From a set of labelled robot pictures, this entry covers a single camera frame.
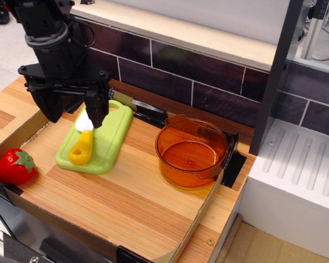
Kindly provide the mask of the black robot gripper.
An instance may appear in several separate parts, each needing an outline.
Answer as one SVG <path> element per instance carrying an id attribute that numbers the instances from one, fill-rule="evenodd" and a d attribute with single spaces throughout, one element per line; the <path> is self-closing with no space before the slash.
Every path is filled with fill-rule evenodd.
<path id="1" fill-rule="evenodd" d="M 79 24 L 24 24 L 25 42 L 34 51 L 36 64 L 22 65 L 34 102 L 56 123 L 68 102 L 66 96 L 84 97 L 94 128 L 109 114 L 108 73 L 88 62 L 87 45 Z"/>

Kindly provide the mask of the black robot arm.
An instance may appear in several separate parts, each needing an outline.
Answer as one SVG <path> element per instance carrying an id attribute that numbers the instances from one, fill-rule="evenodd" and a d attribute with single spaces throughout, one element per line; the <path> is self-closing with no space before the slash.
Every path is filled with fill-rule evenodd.
<path id="1" fill-rule="evenodd" d="M 38 63 L 24 65 L 18 73 L 27 91 L 53 123 L 64 112 L 85 104 L 89 119 L 99 128 L 109 112 L 109 74 L 89 63 L 82 28 L 89 25 L 71 15 L 74 1 L 4 1 L 25 30 L 26 44 Z"/>

